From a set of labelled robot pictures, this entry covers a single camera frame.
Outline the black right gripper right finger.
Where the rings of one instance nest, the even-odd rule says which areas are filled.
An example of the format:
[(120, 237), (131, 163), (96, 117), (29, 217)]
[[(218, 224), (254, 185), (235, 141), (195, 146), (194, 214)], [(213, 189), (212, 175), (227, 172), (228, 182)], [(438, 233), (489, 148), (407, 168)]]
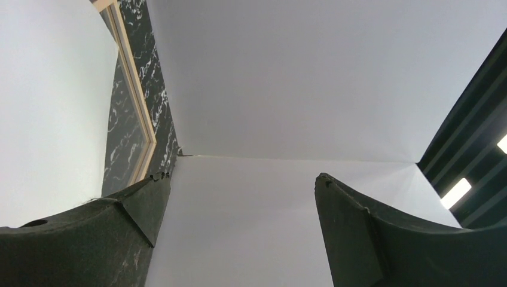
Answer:
[(506, 225), (431, 222), (327, 173), (314, 196), (334, 286), (506, 285)]

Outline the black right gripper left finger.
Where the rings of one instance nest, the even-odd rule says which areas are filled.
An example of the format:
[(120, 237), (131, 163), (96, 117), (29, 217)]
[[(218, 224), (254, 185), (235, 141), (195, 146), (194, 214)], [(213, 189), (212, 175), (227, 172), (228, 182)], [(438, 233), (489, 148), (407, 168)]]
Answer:
[(158, 172), (21, 227), (1, 228), (2, 286), (143, 286), (170, 195)]

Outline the light wooden picture frame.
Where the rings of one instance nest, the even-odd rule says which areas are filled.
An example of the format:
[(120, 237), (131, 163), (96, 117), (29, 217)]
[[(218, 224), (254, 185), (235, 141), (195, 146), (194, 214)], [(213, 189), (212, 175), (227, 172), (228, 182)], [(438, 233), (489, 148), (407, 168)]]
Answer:
[(93, 1), (119, 46), (106, 143), (104, 193), (143, 179), (157, 140), (118, 1)]

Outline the white-backed printed photo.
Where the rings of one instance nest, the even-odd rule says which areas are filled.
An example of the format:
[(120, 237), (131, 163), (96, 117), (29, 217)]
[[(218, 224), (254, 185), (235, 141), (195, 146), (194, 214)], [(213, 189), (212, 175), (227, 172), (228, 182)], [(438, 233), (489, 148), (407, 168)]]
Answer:
[(101, 195), (118, 45), (89, 1), (1, 2), (1, 225)]

